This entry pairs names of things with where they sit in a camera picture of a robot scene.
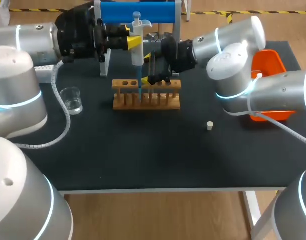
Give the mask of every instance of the wooden floor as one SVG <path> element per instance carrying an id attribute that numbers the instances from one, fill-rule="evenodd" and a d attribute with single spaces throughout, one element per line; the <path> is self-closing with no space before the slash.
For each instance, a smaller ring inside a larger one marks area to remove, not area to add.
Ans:
<path id="1" fill-rule="evenodd" d="M 83 0 L 11 0 L 11 8 L 70 9 Z M 305 11 L 306 0 L 193 0 L 192 11 Z M 54 22 L 58 13 L 11 14 L 11 24 Z M 250 15 L 233 15 L 239 21 Z M 259 16 L 266 39 L 289 41 L 306 69 L 306 15 Z M 219 15 L 192 15 L 182 21 L 181 38 L 194 38 L 227 24 Z M 170 32 L 172 26 L 165 25 Z M 257 192 L 263 212 L 275 193 Z M 74 240 L 246 240 L 250 239 L 238 192 L 141 193 L 69 196 Z"/>

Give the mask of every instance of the white robotic arm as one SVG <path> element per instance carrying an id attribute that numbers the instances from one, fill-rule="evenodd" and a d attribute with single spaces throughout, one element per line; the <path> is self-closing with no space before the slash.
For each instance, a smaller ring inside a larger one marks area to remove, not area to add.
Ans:
<path id="1" fill-rule="evenodd" d="M 0 240 L 71 240 L 71 209 L 13 143 L 0 137 Z"/>

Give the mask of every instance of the power strip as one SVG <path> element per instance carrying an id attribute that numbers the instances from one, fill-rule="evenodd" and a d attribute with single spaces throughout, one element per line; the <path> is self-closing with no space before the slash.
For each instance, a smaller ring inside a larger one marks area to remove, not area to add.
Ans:
<path id="1" fill-rule="evenodd" d="M 36 72 L 36 76 L 37 76 L 37 79 L 38 79 L 38 83 L 40 83 L 40 84 L 50 84 L 54 67 L 55 67 L 55 65 L 35 67 L 35 72 Z"/>

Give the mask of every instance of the small cup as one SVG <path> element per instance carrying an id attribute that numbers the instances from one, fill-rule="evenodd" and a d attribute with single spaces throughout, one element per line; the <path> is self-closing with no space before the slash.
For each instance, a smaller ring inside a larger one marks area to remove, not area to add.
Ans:
<path id="1" fill-rule="evenodd" d="M 78 115 L 83 110 L 80 90 L 73 86 L 64 88 L 59 94 L 70 115 Z"/>

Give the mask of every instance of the white cable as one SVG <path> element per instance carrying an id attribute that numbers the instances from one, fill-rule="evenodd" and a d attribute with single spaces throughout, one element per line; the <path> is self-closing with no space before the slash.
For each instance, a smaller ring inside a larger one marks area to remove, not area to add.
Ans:
<path id="1" fill-rule="evenodd" d="M 255 87 L 255 83 L 258 79 L 260 79 L 262 76 L 259 77 L 259 74 L 257 75 L 257 78 L 254 80 L 254 87 Z M 299 133 L 297 133 L 296 131 L 290 129 L 289 127 L 285 126 L 284 124 L 274 120 L 273 118 L 269 117 L 269 116 L 266 116 L 266 115 L 263 115 L 262 113 L 260 112 L 256 112 L 256 111 L 252 111 L 251 109 L 251 93 L 253 92 L 253 89 L 251 89 L 251 92 L 248 94 L 247 96 L 247 109 L 248 109 L 248 114 L 251 115 L 251 116 L 255 116 L 255 117 L 260 117 L 260 118 L 263 118 L 269 122 L 271 122 L 272 124 L 278 126 L 279 128 L 285 130 L 286 132 L 288 132 L 289 134 L 291 134 L 293 137 L 299 139 L 300 141 L 302 141 L 303 143 L 306 144 L 306 137 L 303 137 L 302 135 L 300 135 Z"/>
<path id="2" fill-rule="evenodd" d="M 58 78 L 58 73 L 59 73 L 59 69 L 60 67 L 63 66 L 63 61 L 60 61 L 53 69 L 53 72 L 52 72 L 52 78 L 51 78 L 51 85 L 52 85 L 52 89 L 53 89 L 53 92 L 54 92 L 54 95 L 58 101 L 58 103 L 61 105 L 63 111 L 64 111 L 64 114 L 65 114 L 65 118 L 66 118 L 66 127 L 63 131 L 63 133 L 55 140 L 49 142 L 49 143 L 45 143 L 45 144 L 40 144 L 40 145 L 28 145 L 28 144 L 19 144 L 19 143 L 16 143 L 15 145 L 17 147 L 19 147 L 20 149 L 44 149 L 44 148 L 48 148 L 50 146 L 53 146 L 55 144 L 57 144 L 59 141 L 61 141 L 69 132 L 70 130 L 70 127 L 71 127 L 71 117 L 70 117 L 70 113 L 67 109 L 67 107 L 65 106 L 65 103 L 63 102 L 60 94 L 59 94 L 59 91 L 58 91 L 58 88 L 57 88 L 57 78 Z"/>

